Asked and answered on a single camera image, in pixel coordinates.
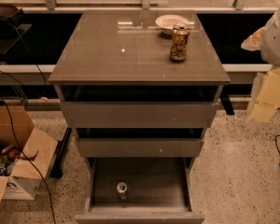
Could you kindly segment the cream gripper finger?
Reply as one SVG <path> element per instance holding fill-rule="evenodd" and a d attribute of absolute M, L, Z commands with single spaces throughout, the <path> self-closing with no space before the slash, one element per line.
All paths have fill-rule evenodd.
<path fill-rule="evenodd" d="M 248 106 L 249 119 L 255 123 L 266 123 L 279 107 L 280 68 L 266 74 L 258 73 L 253 82 L 251 101 Z"/>
<path fill-rule="evenodd" d="M 256 32 L 243 41 L 241 48 L 248 51 L 260 50 L 264 31 L 264 27 L 259 28 Z"/>

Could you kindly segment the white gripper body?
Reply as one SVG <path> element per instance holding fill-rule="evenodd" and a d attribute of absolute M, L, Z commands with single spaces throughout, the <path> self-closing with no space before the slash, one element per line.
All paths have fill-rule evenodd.
<path fill-rule="evenodd" d="M 263 61 L 280 66 L 280 8 L 264 26 L 260 54 Z"/>

